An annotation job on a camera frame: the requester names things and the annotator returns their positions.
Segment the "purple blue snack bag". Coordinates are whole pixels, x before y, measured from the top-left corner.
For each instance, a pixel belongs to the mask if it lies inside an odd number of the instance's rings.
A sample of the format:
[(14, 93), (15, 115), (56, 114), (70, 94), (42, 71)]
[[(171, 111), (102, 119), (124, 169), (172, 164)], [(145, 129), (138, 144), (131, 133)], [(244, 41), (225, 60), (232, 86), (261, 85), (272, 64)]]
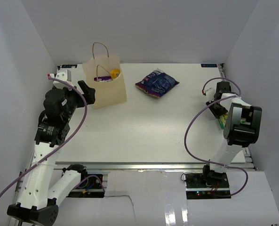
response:
[(180, 82), (157, 68), (145, 76), (135, 86), (147, 95), (155, 98), (161, 98)]

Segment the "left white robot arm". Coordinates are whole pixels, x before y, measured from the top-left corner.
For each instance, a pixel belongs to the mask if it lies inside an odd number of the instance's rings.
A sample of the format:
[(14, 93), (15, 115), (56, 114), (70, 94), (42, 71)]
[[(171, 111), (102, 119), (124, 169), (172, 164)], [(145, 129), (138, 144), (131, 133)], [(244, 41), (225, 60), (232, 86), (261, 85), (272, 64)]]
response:
[(88, 183), (85, 167), (76, 164), (65, 169), (53, 187), (49, 186), (60, 148), (69, 140), (69, 122), (75, 110), (87, 110), (95, 102), (95, 89), (84, 81), (78, 81), (81, 90), (67, 82), (63, 84), (63, 88), (53, 87), (45, 94), (31, 170), (20, 197), (7, 210), (8, 216), (29, 224), (53, 225), (64, 198), (73, 188), (83, 188)]

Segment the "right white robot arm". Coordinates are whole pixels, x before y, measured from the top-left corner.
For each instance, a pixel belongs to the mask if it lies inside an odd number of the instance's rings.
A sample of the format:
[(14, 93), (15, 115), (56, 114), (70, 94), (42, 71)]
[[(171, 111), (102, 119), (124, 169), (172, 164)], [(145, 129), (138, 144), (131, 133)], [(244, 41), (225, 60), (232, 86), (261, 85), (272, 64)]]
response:
[(262, 108), (243, 101), (231, 91), (228, 81), (216, 85), (213, 99), (206, 102), (215, 118), (225, 116), (221, 147), (203, 167), (201, 182), (211, 188), (227, 180), (227, 166), (236, 155), (250, 144), (257, 142), (260, 133)]

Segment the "brown M&M's packet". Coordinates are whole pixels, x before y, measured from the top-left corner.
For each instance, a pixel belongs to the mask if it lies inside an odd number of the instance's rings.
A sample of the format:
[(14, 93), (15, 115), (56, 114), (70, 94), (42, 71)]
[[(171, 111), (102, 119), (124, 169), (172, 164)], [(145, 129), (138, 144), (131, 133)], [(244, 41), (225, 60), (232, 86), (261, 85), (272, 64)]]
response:
[(111, 76), (97, 76), (94, 78), (94, 81), (96, 81), (96, 82), (109, 82), (112, 80), (113, 79)]

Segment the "green snack packet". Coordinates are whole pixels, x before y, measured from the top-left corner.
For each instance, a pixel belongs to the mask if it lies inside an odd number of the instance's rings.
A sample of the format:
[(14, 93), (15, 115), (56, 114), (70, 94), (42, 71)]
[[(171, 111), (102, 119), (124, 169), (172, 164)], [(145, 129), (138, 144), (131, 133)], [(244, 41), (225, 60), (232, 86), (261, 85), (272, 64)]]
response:
[(226, 124), (227, 118), (228, 118), (228, 114), (227, 113), (219, 116), (218, 122), (219, 122), (219, 125), (220, 125), (221, 129), (225, 128), (225, 124)]

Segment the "yellow snack wrapper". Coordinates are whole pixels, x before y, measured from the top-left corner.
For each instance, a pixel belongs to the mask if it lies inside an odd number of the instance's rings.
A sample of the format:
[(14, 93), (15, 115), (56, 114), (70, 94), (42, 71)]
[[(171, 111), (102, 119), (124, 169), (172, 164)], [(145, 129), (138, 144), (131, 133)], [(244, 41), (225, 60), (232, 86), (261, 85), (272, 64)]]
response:
[(113, 70), (111, 70), (110, 75), (111, 75), (112, 79), (114, 80), (120, 75), (120, 73), (121, 73), (120, 69), (113, 69)]

